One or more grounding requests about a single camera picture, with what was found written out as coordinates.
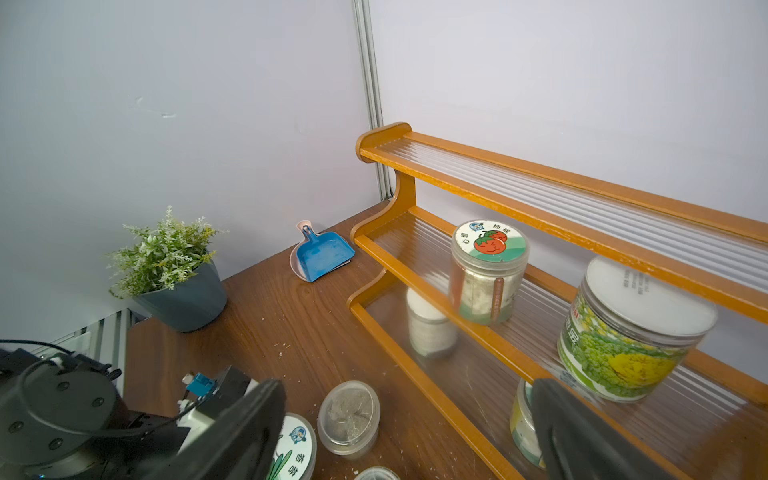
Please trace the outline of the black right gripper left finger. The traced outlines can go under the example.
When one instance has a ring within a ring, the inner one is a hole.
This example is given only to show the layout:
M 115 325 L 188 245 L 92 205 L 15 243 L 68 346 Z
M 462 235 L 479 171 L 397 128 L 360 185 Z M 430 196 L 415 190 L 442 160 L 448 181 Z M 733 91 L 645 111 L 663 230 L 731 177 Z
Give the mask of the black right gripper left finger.
M 239 399 L 149 479 L 265 479 L 286 414 L 281 381 L 268 379 Z

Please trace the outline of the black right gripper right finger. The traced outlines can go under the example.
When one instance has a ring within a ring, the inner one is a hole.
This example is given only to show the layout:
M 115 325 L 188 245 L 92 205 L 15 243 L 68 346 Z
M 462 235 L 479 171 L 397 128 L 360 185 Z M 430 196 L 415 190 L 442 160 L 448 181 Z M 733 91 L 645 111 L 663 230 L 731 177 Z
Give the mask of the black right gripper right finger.
M 550 479 L 673 477 L 554 379 L 533 383 L 532 414 Z

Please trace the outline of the green mimosa seed jar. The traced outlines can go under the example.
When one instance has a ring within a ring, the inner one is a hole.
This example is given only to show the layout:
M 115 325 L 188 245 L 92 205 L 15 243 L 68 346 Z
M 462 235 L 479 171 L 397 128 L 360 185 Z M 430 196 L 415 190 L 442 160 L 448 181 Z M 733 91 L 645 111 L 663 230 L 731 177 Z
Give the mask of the green mimosa seed jar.
M 277 441 L 268 480 L 310 480 L 317 457 L 317 439 L 310 422 L 287 413 Z

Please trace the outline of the clear grey seed cup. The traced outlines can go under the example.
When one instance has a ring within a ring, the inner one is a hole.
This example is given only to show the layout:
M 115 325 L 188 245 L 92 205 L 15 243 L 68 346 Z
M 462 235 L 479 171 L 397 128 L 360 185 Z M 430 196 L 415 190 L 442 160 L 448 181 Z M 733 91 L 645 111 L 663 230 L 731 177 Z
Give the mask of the clear grey seed cup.
M 375 445 L 380 419 L 381 405 L 375 390 L 361 381 L 343 382 L 321 404 L 318 438 L 334 455 L 357 460 Z

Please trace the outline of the green yellow label jar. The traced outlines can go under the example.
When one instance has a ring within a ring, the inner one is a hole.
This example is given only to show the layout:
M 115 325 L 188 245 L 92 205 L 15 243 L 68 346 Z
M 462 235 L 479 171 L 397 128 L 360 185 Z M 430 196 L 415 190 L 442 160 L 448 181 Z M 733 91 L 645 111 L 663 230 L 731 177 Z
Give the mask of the green yellow label jar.
M 665 380 L 717 319 L 714 304 L 597 256 L 571 302 L 557 350 L 587 390 L 633 403 Z

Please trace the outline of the red seed cup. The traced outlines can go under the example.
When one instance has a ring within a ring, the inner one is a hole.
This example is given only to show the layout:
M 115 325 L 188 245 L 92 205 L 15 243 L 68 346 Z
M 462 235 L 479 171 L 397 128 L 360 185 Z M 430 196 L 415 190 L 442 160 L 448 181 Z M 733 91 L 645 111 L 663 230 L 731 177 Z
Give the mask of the red seed cup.
M 361 471 L 354 480 L 400 480 L 400 477 L 389 468 L 373 466 Z

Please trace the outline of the strawberry lid seed jar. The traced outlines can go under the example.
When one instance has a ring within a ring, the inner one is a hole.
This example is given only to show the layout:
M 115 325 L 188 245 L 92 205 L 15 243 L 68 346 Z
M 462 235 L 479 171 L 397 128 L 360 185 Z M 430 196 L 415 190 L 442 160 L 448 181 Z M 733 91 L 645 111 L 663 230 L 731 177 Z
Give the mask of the strawberry lid seed jar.
M 451 253 L 449 298 L 454 310 L 481 325 L 510 319 L 528 266 L 527 237 L 503 222 L 471 220 L 455 228 Z

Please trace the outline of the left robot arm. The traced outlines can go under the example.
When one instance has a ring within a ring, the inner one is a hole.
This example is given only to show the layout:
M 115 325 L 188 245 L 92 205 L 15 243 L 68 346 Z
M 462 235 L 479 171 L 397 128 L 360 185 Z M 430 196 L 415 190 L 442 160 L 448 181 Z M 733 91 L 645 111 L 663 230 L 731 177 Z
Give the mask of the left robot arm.
M 189 428 L 130 410 L 119 374 L 69 351 L 2 350 L 2 478 L 143 479 L 171 461 Z

